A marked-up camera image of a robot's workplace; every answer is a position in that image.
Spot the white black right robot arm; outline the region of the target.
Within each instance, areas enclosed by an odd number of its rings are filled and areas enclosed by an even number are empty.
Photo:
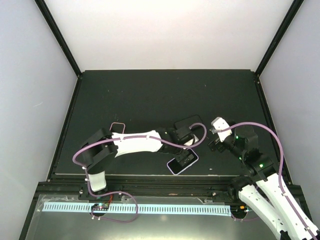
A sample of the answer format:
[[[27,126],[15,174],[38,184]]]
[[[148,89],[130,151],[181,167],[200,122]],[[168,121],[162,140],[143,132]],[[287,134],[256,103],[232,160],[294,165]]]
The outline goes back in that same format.
[[[246,169],[246,175],[234,178],[227,189],[228,198],[242,201],[268,226],[278,240],[318,240],[320,229],[299,206],[282,176],[283,147],[278,136],[267,126],[256,122],[229,125],[221,117],[211,122],[211,132],[216,136],[215,148],[228,150]],[[259,150],[258,135],[254,127],[268,131],[275,139],[280,163]]]

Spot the lavender phone case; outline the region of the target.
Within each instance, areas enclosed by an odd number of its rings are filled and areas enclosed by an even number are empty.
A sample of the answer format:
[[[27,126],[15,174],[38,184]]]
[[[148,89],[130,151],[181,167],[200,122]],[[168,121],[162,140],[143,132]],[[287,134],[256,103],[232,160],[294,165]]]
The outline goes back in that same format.
[[[194,165],[198,160],[199,156],[196,152],[192,148],[187,148],[168,161],[166,166],[173,175],[177,176]]]

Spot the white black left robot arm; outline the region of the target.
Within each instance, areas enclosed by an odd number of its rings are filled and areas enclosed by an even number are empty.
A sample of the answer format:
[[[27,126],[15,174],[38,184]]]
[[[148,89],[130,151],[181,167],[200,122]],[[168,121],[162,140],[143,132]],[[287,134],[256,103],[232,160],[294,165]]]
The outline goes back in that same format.
[[[150,152],[172,155],[174,158],[167,167],[173,175],[179,175],[199,160],[190,148],[198,141],[187,126],[158,128],[143,133],[118,133],[102,128],[81,147],[85,151],[80,154],[80,163],[87,169],[89,193],[97,200],[107,195],[105,171],[108,160],[127,154]]]

